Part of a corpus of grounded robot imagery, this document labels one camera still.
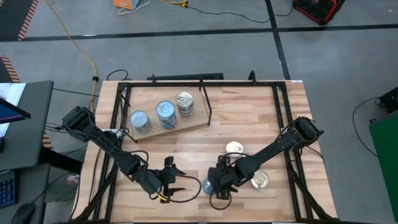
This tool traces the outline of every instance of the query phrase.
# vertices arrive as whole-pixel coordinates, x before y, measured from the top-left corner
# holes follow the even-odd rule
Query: yellow cable
[[[159,196],[160,199],[167,201],[166,197],[164,197],[163,195],[161,195],[161,194],[159,194],[157,192],[155,194],[157,194],[157,196]]]
[[[58,14],[55,12],[55,10],[53,9],[53,7],[50,5],[50,3],[47,0],[44,0],[45,3],[49,6],[49,8],[51,9],[51,11],[54,13],[54,15],[57,17],[58,21],[61,23],[65,33],[67,33],[67,36],[69,38],[70,41],[72,41],[72,43],[76,46],[76,48],[80,51],[80,53],[87,59],[87,61],[91,64],[91,66],[93,67],[94,70],[94,77],[98,77],[97,75],[97,69],[94,65],[94,63],[88,58],[88,56],[86,55],[86,53],[79,47],[79,45],[76,44],[76,42],[72,39],[72,37],[70,36],[67,28],[65,27],[65,25],[63,24],[61,18],[58,16]],[[91,103],[90,103],[90,110],[94,111],[94,93],[95,93],[95,86],[96,86],[97,81],[93,80],[93,89],[91,91]]]
[[[173,1],[162,0],[162,2],[167,3],[167,4],[180,5],[182,7],[187,7],[187,5],[188,5],[188,1],[173,2]]]

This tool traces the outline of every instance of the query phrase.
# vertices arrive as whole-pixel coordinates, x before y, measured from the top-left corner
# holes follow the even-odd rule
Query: gold can lid
[[[266,188],[269,183],[268,175],[262,170],[256,171],[250,182],[255,189]]]
[[[240,142],[238,141],[231,141],[226,145],[226,153],[230,152],[240,152],[243,153],[243,146]],[[239,154],[231,154],[229,155],[231,157],[241,157]]]
[[[181,107],[189,107],[193,103],[193,97],[188,92],[182,92],[177,95],[177,104]]]

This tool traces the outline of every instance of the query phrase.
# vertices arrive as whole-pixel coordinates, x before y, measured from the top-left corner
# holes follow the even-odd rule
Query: wooden table
[[[96,124],[109,128],[118,82],[104,82],[96,110]],[[294,119],[299,116],[311,118],[311,112],[302,82],[286,81],[290,107]],[[132,95],[142,95],[143,91],[153,91],[153,87],[133,88]],[[201,181],[207,177],[209,167],[216,165],[217,157],[225,153],[225,145],[237,140],[244,146],[244,152],[255,153],[271,143],[279,133],[275,113],[274,98],[269,87],[207,87],[213,117],[211,126],[200,126],[188,131],[179,131],[145,139],[134,143],[123,140],[123,150],[145,150],[149,153],[150,169],[162,169],[164,158],[174,156],[174,163],[188,175]],[[279,94],[283,108],[282,94]],[[312,145],[319,151],[318,143]],[[86,159],[81,172],[80,198],[74,217],[87,206],[91,189],[94,163],[98,147],[89,143]],[[96,166],[96,192],[100,179],[103,152],[100,152]],[[304,149],[303,168],[309,191],[318,203],[331,216],[336,216],[325,167],[321,158],[314,152]],[[223,211],[210,207],[208,196],[202,191],[197,199],[188,203],[160,204],[159,200],[149,200],[148,195],[137,183],[132,183],[122,173],[118,174],[113,202],[112,222],[287,222],[294,221],[292,199],[290,198],[284,156],[279,154],[261,166],[269,176],[266,189],[253,189],[250,183],[241,186],[233,193],[231,206]],[[177,177],[172,187],[185,187],[177,192],[175,200],[192,197],[198,184],[194,180]],[[302,216],[305,207],[298,190]],[[100,217],[104,217],[107,194],[103,198]],[[217,207],[226,202],[213,200]]]

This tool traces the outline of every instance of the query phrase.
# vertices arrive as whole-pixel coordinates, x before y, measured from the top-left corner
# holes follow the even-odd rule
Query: keyboard
[[[17,203],[16,173],[13,170],[0,172],[0,208]]]

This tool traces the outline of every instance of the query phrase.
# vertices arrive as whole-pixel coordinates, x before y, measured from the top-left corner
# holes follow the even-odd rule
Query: monitor
[[[30,114],[0,98],[0,124],[29,119]]]

